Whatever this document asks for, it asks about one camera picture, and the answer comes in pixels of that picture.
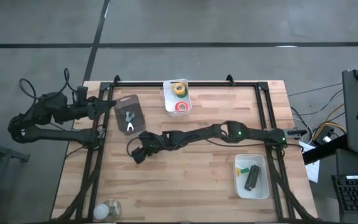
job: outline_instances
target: green tape roll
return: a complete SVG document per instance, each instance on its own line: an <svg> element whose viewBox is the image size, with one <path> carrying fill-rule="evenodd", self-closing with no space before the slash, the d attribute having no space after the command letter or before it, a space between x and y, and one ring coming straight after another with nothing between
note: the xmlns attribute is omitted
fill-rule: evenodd
<svg viewBox="0 0 358 224"><path fill-rule="evenodd" d="M181 95L177 94L177 96L178 96L179 98L184 98L184 97L186 97L186 96L187 96L187 88L186 88L184 94L181 94Z"/></svg>

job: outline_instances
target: gray floor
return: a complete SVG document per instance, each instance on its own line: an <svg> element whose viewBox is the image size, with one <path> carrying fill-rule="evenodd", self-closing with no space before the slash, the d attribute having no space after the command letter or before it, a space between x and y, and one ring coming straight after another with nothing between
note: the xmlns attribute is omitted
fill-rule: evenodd
<svg viewBox="0 0 358 224"><path fill-rule="evenodd" d="M0 44L92 43L103 0L0 0ZM109 5L101 42L358 42L354 0L118 0ZM48 220L66 142L18 144L9 119L31 104L17 84L29 79L40 95L63 84L68 67L80 85L91 49L0 49L0 144L31 153L29 163L12 161L0 194L0 222ZM358 68L358 47L243 49L99 49L91 80L285 80L297 93L341 82ZM341 87L290 97L300 113L320 109ZM322 122L339 97L311 123ZM344 124L344 118L336 120ZM319 216L337 220L329 174L323 161L320 183L311 184Z"/></svg>

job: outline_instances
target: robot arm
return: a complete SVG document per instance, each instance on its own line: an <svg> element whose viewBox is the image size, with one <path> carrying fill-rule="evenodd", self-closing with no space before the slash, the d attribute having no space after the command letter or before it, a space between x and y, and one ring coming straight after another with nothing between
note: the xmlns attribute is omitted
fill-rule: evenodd
<svg viewBox="0 0 358 224"><path fill-rule="evenodd" d="M227 125L227 134L221 126ZM288 138L300 138L306 134L305 130L297 129L272 129L259 130L248 128L237 121L226 121L223 124L212 124L209 127L194 131L163 131L162 135L156 135L144 131L139 135L142 147L138 147L130 153L136 163L140 164L146 158L162 150L174 151L186 146L188 143L209 138L219 138L227 143L239 143L245 139L263 141L286 147Z"/></svg>
<svg viewBox="0 0 358 224"><path fill-rule="evenodd" d="M63 93L48 93L41 98L25 114L19 114L11 119L8 131L13 140L19 143L34 142L40 139L57 141L77 141L85 146L97 147L99 131L96 127L82 130L52 130L36 126L49 124L53 119L58 124L89 117L95 120L109 111L115 101L99 101L92 96L86 99L87 87L79 86L76 91L77 101L67 104L67 97Z"/></svg>

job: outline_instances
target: white tray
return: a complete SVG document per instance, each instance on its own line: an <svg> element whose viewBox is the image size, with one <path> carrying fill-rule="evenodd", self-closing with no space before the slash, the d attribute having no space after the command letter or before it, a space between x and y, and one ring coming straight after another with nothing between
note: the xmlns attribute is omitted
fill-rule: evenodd
<svg viewBox="0 0 358 224"><path fill-rule="evenodd" d="M251 191L244 188L247 182L248 173L236 175L236 167L240 169L251 168L252 165L259 166L259 175L256 186ZM234 180L236 194L240 198L266 199L269 197L269 184L267 182L265 159L258 154L238 154L234 160Z"/></svg>
<svg viewBox="0 0 358 224"><path fill-rule="evenodd" d="M176 94L174 94L173 84L176 82L185 84L185 86L187 88L187 96L180 98L180 97L176 96ZM187 80L185 80L184 78L181 78L181 79L177 79L177 80L164 81L163 89L164 89L165 109L168 112L169 116L183 116L183 115L187 115L190 113L192 105L191 105L191 101L190 101L189 84L188 84ZM176 111L175 105L179 101L186 102L189 106L188 109Z"/></svg>

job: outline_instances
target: wooden table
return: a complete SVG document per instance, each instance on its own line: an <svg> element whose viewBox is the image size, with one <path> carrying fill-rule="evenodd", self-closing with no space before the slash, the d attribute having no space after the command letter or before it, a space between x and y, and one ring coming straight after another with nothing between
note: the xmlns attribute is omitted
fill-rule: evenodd
<svg viewBox="0 0 358 224"><path fill-rule="evenodd" d="M268 81L268 84L278 128L293 128L284 82ZM100 82L85 82L84 86L89 87L88 96L97 96L99 85ZM162 88L115 87L113 98L131 94L138 95L147 130L153 133L173 129L190 131L228 119L245 123L249 128L261 128L253 88L191 87L191 114L176 118L169 117L165 111ZM74 128L90 128L91 125L92 121L84 118L75 121ZM96 204L112 198L118 200L122 206L120 222L277 220L270 185L270 197L265 200L240 199L234 190L234 157L247 153L265 156L263 146L219 147L200 141L178 151L162 151L137 165L126 153L129 139L118 130L114 110L111 110ZM225 144L220 139L212 140ZM67 153L78 146L71 142ZM140 141L136 140L130 149L137 146ZM86 149L65 161L52 218L62 214L79 192L85 158ZM317 217L299 147L286 148L284 160L292 192L307 211ZM280 196L285 210L283 193Z"/></svg>

